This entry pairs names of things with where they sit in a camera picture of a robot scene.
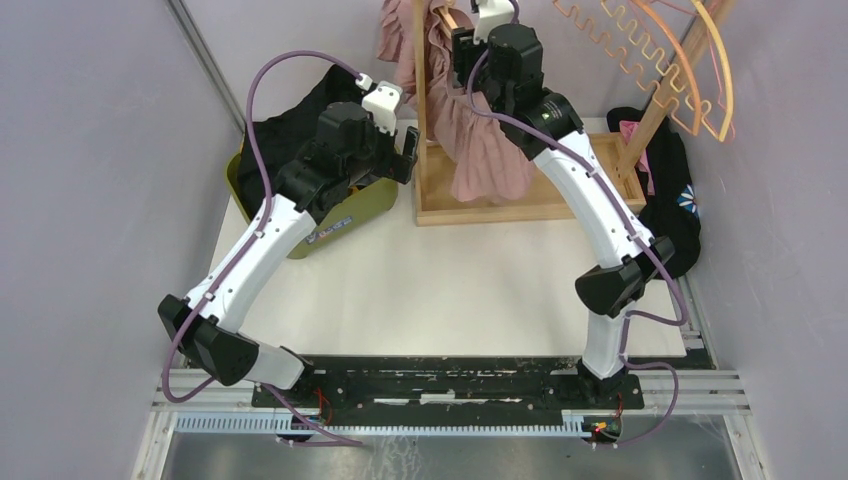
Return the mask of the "black skirt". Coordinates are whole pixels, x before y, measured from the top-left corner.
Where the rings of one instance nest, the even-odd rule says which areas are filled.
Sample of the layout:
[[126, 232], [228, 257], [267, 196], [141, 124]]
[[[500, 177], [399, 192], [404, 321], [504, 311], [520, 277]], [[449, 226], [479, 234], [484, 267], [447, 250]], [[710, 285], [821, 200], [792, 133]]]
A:
[[[355, 77], [338, 65], [331, 66], [322, 79], [294, 107], [254, 123], [254, 131], [270, 180], [292, 161], [316, 132], [320, 114], [332, 103], [359, 103], [363, 91]], [[248, 138], [244, 139], [236, 175], [239, 199], [248, 216], [254, 216], [264, 199], [264, 187]]]

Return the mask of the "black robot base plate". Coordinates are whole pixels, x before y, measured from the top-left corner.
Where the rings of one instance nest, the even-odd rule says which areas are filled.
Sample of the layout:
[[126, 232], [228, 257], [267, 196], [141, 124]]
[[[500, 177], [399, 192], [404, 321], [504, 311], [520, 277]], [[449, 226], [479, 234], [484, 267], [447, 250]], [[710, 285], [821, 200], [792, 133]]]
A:
[[553, 427], [571, 413], [649, 413], [652, 395], [691, 392], [693, 371], [657, 365], [600, 384], [566, 358], [314, 357], [289, 389], [254, 389], [254, 408], [315, 408], [331, 427]]

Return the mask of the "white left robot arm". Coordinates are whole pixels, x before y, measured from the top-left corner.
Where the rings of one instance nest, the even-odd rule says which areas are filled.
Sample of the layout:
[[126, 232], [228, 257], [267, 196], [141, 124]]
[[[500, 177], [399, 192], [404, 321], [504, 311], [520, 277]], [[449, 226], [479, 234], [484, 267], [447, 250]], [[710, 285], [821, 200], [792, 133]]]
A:
[[167, 295], [157, 313], [177, 351], [224, 386], [242, 380], [270, 384], [291, 406], [307, 404], [314, 379], [298, 355], [242, 334], [252, 304], [290, 252], [373, 175], [410, 181], [418, 132], [395, 148], [398, 103], [368, 97], [337, 102], [316, 122], [314, 137], [285, 163], [248, 229], [205, 280], [182, 297]]

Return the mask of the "cream hanger of yellow skirt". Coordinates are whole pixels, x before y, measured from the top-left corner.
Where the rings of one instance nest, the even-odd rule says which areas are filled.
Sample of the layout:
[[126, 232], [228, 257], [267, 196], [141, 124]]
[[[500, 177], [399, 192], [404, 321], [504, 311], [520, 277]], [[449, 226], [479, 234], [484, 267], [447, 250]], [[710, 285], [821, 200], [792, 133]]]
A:
[[701, 131], [724, 142], [736, 135], [734, 125], [735, 94], [729, 54], [721, 36], [717, 11], [721, 1], [692, 1], [688, 7], [670, 1], [658, 4], [688, 16], [693, 26], [703, 27], [701, 44], [709, 60], [717, 87], [711, 101], [700, 91], [695, 75], [697, 60], [687, 51], [685, 41], [673, 32], [654, 1], [624, 1], [613, 6], [600, 3], [603, 13], [615, 23], [627, 44], [604, 52], [619, 62], [620, 70], [633, 77], [634, 83], [650, 95], [650, 103], [666, 107], [671, 119], [686, 132]]

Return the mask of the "pink pleated skirt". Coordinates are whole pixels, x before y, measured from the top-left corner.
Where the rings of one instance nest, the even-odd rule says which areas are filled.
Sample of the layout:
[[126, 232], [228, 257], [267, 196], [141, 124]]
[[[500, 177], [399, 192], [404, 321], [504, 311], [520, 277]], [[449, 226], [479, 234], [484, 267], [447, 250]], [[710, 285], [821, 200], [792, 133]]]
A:
[[452, 42], [437, 10], [444, 1], [425, 1], [423, 27], [414, 27], [413, 3], [382, 4], [377, 58], [396, 65], [393, 83], [418, 105], [414, 39], [425, 38], [426, 133], [456, 164], [451, 194], [461, 202], [487, 197], [517, 200], [529, 190], [535, 167], [501, 131], [497, 120], [471, 109], [464, 91], [453, 85]]

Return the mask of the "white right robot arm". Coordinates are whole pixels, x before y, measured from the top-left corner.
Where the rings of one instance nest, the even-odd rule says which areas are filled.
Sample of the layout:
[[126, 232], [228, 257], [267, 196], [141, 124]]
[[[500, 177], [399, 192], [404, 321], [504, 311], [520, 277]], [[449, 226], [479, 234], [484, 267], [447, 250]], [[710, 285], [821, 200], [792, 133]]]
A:
[[665, 265], [674, 247], [654, 236], [615, 189], [577, 111], [545, 87], [542, 60], [542, 44], [525, 25], [506, 22], [485, 40], [470, 28], [452, 32], [455, 86], [484, 94], [486, 116], [555, 186], [595, 253], [596, 265], [575, 281], [589, 311], [577, 392], [585, 405], [602, 408], [626, 376], [629, 318], [652, 279], [671, 278]]

